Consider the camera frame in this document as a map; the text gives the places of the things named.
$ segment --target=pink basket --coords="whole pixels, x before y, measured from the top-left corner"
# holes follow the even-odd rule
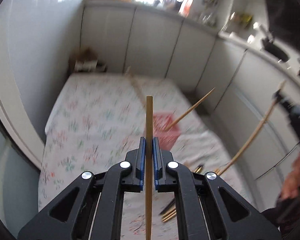
[[[178,124],[174,125],[169,131],[163,129],[174,121],[173,113],[153,114],[153,134],[159,138],[160,148],[170,151],[181,134]]]

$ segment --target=dark gap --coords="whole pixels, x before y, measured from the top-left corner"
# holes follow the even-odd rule
[[[224,188],[220,188],[219,192],[232,222],[237,222],[249,215],[248,210],[235,200]]]
[[[53,207],[50,216],[61,222],[66,222],[69,218],[74,201],[79,193],[79,188],[74,188],[67,196],[64,197],[57,205]]]

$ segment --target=person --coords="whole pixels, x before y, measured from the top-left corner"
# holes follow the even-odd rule
[[[281,193],[274,208],[267,209],[262,214],[276,227],[280,228],[282,239],[300,240],[300,202],[282,222],[278,223],[278,205],[281,201],[295,199],[299,196],[300,187],[300,153],[292,164],[292,171],[284,180]]]

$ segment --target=bundle of chopsticks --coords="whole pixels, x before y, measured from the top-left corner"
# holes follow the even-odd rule
[[[203,165],[199,165],[195,170],[194,173],[200,173],[202,171]],[[170,219],[174,218],[177,215],[176,211],[176,199],[173,198],[169,204],[160,212],[159,215],[162,215],[162,222],[167,222]]]

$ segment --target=floral tablecloth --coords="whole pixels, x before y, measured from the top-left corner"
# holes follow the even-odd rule
[[[190,104],[167,79],[136,77],[144,95],[154,97],[154,113],[169,112],[178,117]],[[179,123],[181,135],[171,149],[176,161],[202,173],[225,165],[230,158],[220,139],[192,111]],[[73,74],[60,93],[47,126],[47,142],[39,180],[39,210],[67,187],[83,171],[107,171],[124,160],[128,151],[138,148],[144,136],[145,111],[128,78],[115,74]],[[248,201],[235,167],[222,178]],[[153,239],[178,239],[176,218],[162,223],[159,212],[173,193],[153,192]],[[122,239],[144,239],[145,196],[125,193]]]

